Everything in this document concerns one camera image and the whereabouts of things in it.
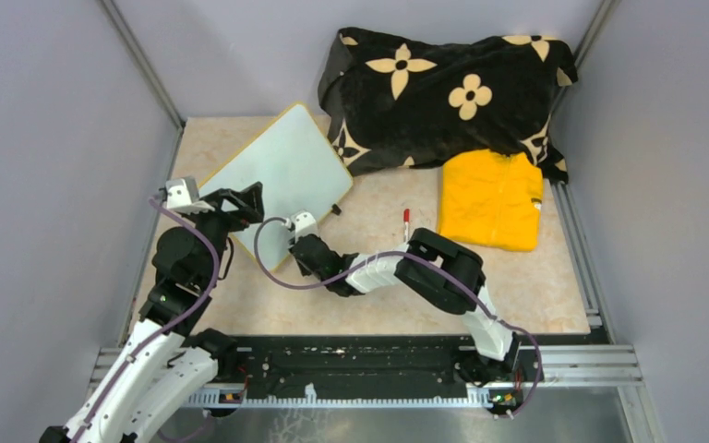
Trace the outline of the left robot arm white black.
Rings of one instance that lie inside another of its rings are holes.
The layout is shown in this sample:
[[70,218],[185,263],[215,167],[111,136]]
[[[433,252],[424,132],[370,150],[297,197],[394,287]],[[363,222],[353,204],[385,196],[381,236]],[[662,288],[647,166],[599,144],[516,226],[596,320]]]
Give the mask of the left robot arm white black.
[[65,424],[47,427],[42,442],[149,442],[193,393],[237,375],[235,340],[194,328],[222,277],[230,233],[264,220],[262,192],[256,182],[201,195],[184,177],[150,198],[175,226],[157,242],[155,283],[138,322],[97,388]]

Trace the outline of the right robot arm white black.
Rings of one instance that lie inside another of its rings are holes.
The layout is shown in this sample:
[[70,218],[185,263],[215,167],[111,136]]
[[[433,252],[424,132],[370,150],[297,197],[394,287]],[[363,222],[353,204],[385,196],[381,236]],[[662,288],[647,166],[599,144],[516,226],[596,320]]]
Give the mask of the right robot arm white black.
[[406,287],[436,309],[461,319],[489,377],[506,380],[518,369],[515,333],[500,320],[483,260],[472,250],[418,228],[389,251],[339,254],[322,240],[311,213],[298,212],[285,225],[293,236],[289,252],[302,275],[316,277],[340,297]]

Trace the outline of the whiteboard with yellow rim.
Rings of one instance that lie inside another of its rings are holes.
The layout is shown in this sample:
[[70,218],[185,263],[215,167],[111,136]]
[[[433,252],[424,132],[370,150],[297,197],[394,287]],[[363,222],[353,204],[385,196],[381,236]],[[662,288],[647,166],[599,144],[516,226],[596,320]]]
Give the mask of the whiteboard with yellow rim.
[[308,107],[297,102],[203,180],[200,193],[239,191],[255,182],[262,183],[266,218],[308,211],[321,222],[351,190],[354,178]]

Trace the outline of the red capped marker pen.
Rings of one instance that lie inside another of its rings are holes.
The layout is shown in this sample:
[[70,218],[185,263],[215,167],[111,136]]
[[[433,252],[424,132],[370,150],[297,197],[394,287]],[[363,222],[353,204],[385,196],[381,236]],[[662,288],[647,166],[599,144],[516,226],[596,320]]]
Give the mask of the red capped marker pen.
[[411,211],[406,208],[403,210],[403,241],[408,242],[411,233]]

